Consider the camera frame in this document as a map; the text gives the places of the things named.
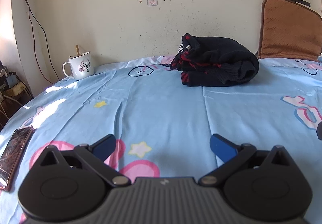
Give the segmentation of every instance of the brown mesh fabric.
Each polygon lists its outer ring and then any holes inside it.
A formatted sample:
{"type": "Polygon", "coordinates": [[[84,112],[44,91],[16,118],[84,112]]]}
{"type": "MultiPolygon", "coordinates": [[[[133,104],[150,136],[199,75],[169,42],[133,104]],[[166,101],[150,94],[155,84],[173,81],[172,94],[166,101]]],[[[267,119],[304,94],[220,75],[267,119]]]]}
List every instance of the brown mesh fabric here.
{"type": "Polygon", "coordinates": [[[319,14],[289,0],[264,0],[259,59],[317,60],[322,48],[319,14]]]}

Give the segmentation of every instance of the blue bed sheet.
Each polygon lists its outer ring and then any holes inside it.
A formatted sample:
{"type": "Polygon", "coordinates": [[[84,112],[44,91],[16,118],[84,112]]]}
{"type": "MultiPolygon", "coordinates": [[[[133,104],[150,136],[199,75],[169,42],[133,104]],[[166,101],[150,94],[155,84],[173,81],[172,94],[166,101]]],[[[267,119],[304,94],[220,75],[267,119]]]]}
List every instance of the blue bed sheet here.
{"type": "Polygon", "coordinates": [[[302,62],[260,60],[253,80],[226,88],[184,86],[180,72],[166,65],[100,68],[81,81],[56,83],[22,107],[0,133],[2,154],[15,129],[37,128],[11,192],[0,193],[0,223],[24,219],[17,190],[46,145],[72,149],[109,133],[117,148],[105,163],[132,181],[137,176],[198,179],[212,171],[221,165],[209,147],[213,133],[258,149],[284,145],[313,189],[305,217],[322,223],[322,141],[316,135],[322,71],[318,63],[302,62]]]}

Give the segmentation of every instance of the mug rim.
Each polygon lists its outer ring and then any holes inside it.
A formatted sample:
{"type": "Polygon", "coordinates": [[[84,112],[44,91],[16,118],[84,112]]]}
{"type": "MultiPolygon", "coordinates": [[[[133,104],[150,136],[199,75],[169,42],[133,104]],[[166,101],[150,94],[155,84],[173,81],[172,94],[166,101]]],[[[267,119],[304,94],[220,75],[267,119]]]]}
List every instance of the mug rim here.
{"type": "Polygon", "coordinates": [[[78,57],[81,57],[81,56],[85,56],[86,54],[89,54],[89,53],[90,53],[90,51],[85,52],[85,53],[82,53],[82,54],[80,54],[79,56],[73,56],[73,57],[69,58],[69,60],[70,60],[70,59],[75,59],[75,58],[78,58],[78,57]]]}

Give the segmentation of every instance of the star print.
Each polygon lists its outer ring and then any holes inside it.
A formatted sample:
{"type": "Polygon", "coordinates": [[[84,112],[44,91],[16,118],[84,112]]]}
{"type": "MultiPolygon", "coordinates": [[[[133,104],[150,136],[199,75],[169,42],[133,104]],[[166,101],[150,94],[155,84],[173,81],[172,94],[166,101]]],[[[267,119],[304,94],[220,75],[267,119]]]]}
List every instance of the star print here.
{"type": "Polygon", "coordinates": [[[96,108],[100,108],[100,107],[105,106],[105,105],[107,105],[107,103],[106,103],[105,101],[101,101],[101,102],[97,102],[97,103],[94,105],[94,107],[96,107],[96,108]]]}
{"type": "Polygon", "coordinates": [[[137,155],[139,158],[143,158],[145,153],[148,153],[152,150],[145,141],[142,141],[139,144],[132,144],[131,150],[128,152],[129,155],[137,155]]]}

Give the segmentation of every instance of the white enamel mug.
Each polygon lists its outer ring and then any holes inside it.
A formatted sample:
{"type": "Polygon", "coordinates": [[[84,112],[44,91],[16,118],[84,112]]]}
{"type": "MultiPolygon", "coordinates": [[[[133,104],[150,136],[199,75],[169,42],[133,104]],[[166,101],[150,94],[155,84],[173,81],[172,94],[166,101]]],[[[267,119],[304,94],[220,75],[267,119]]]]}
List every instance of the white enamel mug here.
{"type": "Polygon", "coordinates": [[[65,76],[68,78],[73,78],[76,80],[81,80],[87,78],[94,74],[94,67],[92,66],[91,61],[91,52],[85,52],[80,56],[71,57],[68,59],[68,62],[65,62],[62,65],[62,71],[65,76]],[[65,71],[65,65],[70,64],[71,71],[73,72],[73,76],[67,75],[65,71]]]}

